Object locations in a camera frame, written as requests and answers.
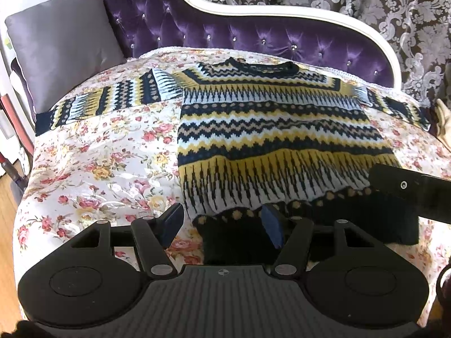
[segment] circular pad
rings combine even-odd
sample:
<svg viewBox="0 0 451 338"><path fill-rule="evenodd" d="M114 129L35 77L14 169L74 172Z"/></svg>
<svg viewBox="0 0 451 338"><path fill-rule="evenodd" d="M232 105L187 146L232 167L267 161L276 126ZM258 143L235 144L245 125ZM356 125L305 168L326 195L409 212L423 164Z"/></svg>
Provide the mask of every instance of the circular pad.
<svg viewBox="0 0 451 338"><path fill-rule="evenodd" d="M346 274L344 281L346 286L354 292L368 296L386 295L396 288L395 275L374 266L354 268Z"/></svg>
<svg viewBox="0 0 451 338"><path fill-rule="evenodd" d="M366 328L417 321L429 292L420 270L383 248L349 248L326 259L307 273L305 286L323 314Z"/></svg>
<svg viewBox="0 0 451 338"><path fill-rule="evenodd" d="M31 321L82 328L123 314L142 287L141 274L130 264L86 248L43 259L24 274L17 293Z"/></svg>
<svg viewBox="0 0 451 338"><path fill-rule="evenodd" d="M83 296L96 290L102 283L102 275L94 268L69 267L55 273L50 287L59 295Z"/></svg>

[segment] beige cloth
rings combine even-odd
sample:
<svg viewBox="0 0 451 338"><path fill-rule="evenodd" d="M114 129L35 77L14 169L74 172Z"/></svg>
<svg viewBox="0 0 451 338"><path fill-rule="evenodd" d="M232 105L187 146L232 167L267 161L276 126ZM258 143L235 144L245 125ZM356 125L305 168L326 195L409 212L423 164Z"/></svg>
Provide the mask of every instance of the beige cloth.
<svg viewBox="0 0 451 338"><path fill-rule="evenodd" d="M437 114L437 138L451 151L451 111L441 99L437 99L435 105Z"/></svg>

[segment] purple tufted backrest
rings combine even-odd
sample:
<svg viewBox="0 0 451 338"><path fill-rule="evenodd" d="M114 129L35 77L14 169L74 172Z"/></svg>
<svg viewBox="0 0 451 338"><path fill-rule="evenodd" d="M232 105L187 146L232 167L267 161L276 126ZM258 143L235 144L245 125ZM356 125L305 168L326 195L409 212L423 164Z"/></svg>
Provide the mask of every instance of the purple tufted backrest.
<svg viewBox="0 0 451 338"><path fill-rule="evenodd" d="M214 15L184 0L105 0L105 6L127 57L168 46L233 48L332 67L393 86L392 68L382 50L355 30L333 23L298 17Z"/></svg>

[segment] damask wallpaper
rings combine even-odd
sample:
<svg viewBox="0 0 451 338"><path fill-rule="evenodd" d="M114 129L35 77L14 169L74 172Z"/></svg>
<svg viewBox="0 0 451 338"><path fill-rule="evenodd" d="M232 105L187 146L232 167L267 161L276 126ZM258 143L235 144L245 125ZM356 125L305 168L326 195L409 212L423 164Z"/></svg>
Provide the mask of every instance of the damask wallpaper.
<svg viewBox="0 0 451 338"><path fill-rule="evenodd" d="M209 1L311 6L353 16L379 31L391 44L400 60L405 92L428 106L440 96L451 107L451 0Z"/></svg>

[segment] floral blanket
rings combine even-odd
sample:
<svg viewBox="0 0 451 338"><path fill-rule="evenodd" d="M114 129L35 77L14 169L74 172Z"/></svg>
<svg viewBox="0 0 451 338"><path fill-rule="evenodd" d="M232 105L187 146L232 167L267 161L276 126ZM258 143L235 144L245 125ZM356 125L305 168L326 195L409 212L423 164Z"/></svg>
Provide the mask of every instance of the floral blanket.
<svg viewBox="0 0 451 338"><path fill-rule="evenodd" d="M225 49L166 48L144 56L94 76L62 100L139 77L153 67L175 72L199 61L219 63L231 56L248 63L285 62L278 57ZM324 73L318 68L305 68ZM333 70L328 74L340 75ZM359 81L350 75L341 78ZM413 101L401 92L373 89L397 100ZM179 99L172 99L120 109L36 138L29 185L14 225L16 282L40 259L96 220L107 219L113 226L128 225L137 217L159 216L181 199L177 166L180 105ZM378 110L365 111L403 167L451 179L451 153L438 140ZM417 266L430 283L430 298L420 319L424 325L435 298L438 273L451 256L451 227L420 218L420 233L418 245L390 247ZM166 252L177 268L201 264L201 244L199 234L185 218ZM116 248L116 256L138 267L129 248Z"/></svg>

